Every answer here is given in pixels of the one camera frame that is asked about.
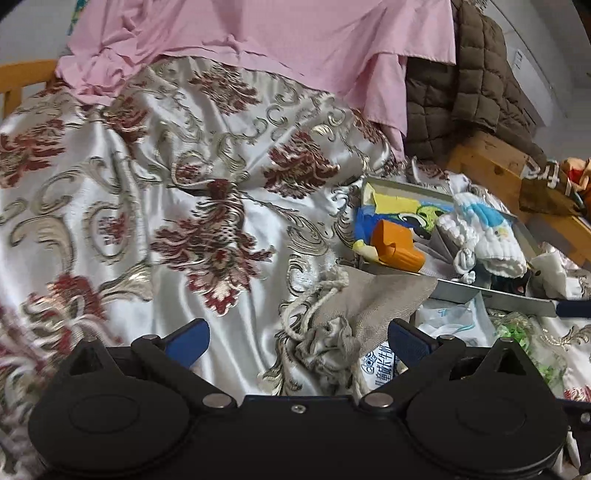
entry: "orange toy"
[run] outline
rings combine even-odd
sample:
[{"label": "orange toy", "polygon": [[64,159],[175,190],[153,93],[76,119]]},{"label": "orange toy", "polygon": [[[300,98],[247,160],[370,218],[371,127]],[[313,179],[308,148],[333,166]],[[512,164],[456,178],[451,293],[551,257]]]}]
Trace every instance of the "orange toy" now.
[{"label": "orange toy", "polygon": [[425,264],[423,252],[414,248],[410,229],[380,220],[371,235],[371,244],[381,262],[390,267],[417,273]]}]

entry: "wooden bed frame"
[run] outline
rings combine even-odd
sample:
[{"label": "wooden bed frame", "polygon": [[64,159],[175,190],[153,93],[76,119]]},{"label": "wooden bed frame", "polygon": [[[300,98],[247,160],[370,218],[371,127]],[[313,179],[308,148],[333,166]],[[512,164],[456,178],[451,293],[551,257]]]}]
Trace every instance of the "wooden bed frame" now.
[{"label": "wooden bed frame", "polygon": [[0,66],[0,93],[4,105],[0,118],[6,118],[22,102],[22,88],[55,80],[57,60],[34,60]]}]

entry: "pink sheet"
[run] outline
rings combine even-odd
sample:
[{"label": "pink sheet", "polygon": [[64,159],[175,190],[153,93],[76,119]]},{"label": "pink sheet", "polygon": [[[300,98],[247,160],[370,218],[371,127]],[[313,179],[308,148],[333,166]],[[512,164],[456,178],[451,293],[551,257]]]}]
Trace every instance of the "pink sheet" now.
[{"label": "pink sheet", "polygon": [[278,73],[406,133],[402,57],[455,62],[449,0],[93,0],[57,74],[108,105],[160,55]]}]

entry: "ceiling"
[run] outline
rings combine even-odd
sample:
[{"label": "ceiling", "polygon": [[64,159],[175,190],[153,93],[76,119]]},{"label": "ceiling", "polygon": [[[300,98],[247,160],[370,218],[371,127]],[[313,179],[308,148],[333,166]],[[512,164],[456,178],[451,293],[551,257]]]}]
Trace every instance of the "ceiling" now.
[{"label": "ceiling", "polygon": [[564,55],[573,73],[574,87],[591,88],[591,0],[535,0],[532,3]]}]

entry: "tray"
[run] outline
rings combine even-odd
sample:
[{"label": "tray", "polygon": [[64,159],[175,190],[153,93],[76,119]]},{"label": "tray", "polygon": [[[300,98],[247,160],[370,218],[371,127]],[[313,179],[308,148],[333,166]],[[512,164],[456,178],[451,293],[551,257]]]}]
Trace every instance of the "tray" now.
[{"label": "tray", "polygon": [[[365,195],[365,186],[370,184],[378,193],[392,193],[399,196],[407,196],[421,199],[435,200],[437,203],[446,203],[453,206],[453,198],[435,190],[426,189],[418,185],[403,183],[393,180],[385,180],[377,177],[367,177],[363,183],[362,194]],[[362,204],[365,205],[368,199],[362,198]],[[512,225],[515,238],[517,239],[526,260],[531,260],[541,251],[525,225],[514,215],[501,212]],[[386,265],[368,262],[363,257],[359,257],[358,268],[374,275],[389,274],[392,272],[404,273],[406,275],[420,275],[418,273],[405,272]],[[450,280],[438,279],[437,287],[431,294],[431,298],[437,300],[447,300],[455,303],[466,303],[473,299],[478,293],[482,293],[482,299],[486,307],[506,312],[520,312],[526,315],[537,315],[556,317],[556,304],[552,300],[536,299],[533,297],[523,297],[511,293],[503,293],[489,288],[475,287],[465,285]]]}]

